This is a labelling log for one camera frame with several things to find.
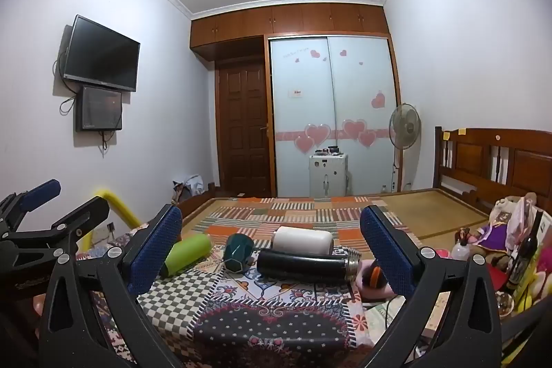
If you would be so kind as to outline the green bottle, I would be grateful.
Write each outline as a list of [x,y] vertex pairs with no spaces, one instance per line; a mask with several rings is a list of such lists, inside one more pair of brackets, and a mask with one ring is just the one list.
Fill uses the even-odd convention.
[[185,267],[207,257],[211,251],[209,235],[195,233],[180,240],[169,251],[160,270],[160,277],[172,277]]

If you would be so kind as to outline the white cylindrical cup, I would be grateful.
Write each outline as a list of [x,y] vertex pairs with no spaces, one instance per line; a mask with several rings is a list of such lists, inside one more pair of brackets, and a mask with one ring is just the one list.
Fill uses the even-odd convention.
[[272,235],[271,248],[290,254],[327,256],[333,251],[333,236],[327,231],[281,226]]

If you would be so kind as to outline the yellow foam tube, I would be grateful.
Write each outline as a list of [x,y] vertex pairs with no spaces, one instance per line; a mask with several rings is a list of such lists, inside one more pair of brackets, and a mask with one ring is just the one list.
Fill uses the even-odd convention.
[[112,220],[117,217],[129,230],[138,228],[141,220],[131,211],[131,209],[114,192],[107,189],[95,191],[95,196],[105,199],[109,204],[109,217],[106,224],[98,225],[92,232],[88,232],[79,241],[79,250],[86,252],[92,248],[107,244],[112,241],[116,235],[116,223]]

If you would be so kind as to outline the dark glass bottle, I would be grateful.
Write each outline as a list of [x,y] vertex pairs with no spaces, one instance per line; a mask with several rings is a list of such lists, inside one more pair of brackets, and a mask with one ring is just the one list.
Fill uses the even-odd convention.
[[506,293],[513,294],[515,292],[531,262],[532,257],[535,255],[538,248],[537,235],[542,221],[542,216],[543,211],[538,210],[529,235],[524,238],[518,248],[515,263],[504,286],[504,291]]

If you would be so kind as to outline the clear spray bottle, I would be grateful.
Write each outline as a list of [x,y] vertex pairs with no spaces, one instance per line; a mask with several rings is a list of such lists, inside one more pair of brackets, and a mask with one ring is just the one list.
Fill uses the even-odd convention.
[[454,244],[450,256],[455,261],[467,261],[471,255],[471,247],[467,241],[457,240]]

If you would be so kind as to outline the pink headphones with orange pad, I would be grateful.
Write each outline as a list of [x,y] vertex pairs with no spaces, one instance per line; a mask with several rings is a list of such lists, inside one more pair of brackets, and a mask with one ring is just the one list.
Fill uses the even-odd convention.
[[361,298],[367,302],[386,301],[397,295],[376,260],[360,262],[356,274],[356,287]]

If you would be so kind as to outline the woven straw bed mat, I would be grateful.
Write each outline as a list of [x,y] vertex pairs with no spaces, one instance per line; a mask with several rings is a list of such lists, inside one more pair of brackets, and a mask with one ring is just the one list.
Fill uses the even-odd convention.
[[[389,209],[407,225],[421,244],[437,249],[452,248],[457,229],[476,229],[486,222],[485,214],[440,190],[418,190],[382,194],[377,197],[385,201]],[[187,231],[185,225],[214,199],[228,198],[213,198],[186,217],[183,225],[184,237],[193,233]]]

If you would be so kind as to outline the patterned floral cloth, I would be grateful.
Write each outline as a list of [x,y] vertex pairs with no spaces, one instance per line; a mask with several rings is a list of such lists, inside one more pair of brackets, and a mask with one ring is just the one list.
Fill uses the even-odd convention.
[[138,303],[185,367],[357,367],[371,352],[354,281],[300,283],[263,277],[255,247],[245,273],[223,265],[226,243],[172,277],[159,277]]

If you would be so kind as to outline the wooden bed headboard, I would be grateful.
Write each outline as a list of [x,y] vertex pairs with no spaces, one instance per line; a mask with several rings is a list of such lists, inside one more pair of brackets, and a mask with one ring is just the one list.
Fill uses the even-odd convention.
[[507,196],[533,192],[551,211],[552,136],[547,131],[435,128],[433,187],[488,213]]

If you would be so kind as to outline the brown wooden door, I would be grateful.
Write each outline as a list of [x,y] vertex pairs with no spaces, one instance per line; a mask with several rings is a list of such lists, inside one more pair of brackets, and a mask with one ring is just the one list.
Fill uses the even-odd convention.
[[261,58],[216,62],[215,119],[223,192],[270,195],[268,101]]

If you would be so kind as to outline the small white cabinet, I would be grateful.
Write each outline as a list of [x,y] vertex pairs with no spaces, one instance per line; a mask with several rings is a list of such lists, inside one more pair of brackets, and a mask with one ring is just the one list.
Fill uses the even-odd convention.
[[348,189],[348,155],[316,153],[309,157],[310,197],[343,197]]

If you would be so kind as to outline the standing electric fan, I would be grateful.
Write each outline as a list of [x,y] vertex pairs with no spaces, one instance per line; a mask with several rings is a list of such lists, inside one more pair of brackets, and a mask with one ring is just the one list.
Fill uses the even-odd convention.
[[411,190],[419,164],[422,121],[415,106],[402,103],[388,123],[389,140],[394,150],[394,188]]

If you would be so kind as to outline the wooden wardrobe with glass doors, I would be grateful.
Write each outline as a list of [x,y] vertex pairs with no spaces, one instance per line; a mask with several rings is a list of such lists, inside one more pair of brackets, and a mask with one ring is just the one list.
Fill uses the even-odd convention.
[[309,157],[348,155],[346,195],[394,191],[388,123],[400,99],[382,8],[279,4],[194,20],[190,48],[214,65],[261,58],[272,196],[310,196]]

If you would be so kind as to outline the small dark wall monitor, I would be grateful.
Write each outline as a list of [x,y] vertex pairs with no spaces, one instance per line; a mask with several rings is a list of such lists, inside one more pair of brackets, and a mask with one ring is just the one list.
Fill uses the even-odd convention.
[[76,98],[77,132],[122,130],[122,94],[92,86],[82,86]]

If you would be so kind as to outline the wall-mounted black television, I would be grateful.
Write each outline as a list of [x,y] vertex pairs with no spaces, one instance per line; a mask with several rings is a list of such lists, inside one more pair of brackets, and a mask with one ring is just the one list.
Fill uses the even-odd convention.
[[134,92],[140,43],[77,15],[63,56],[63,79]]

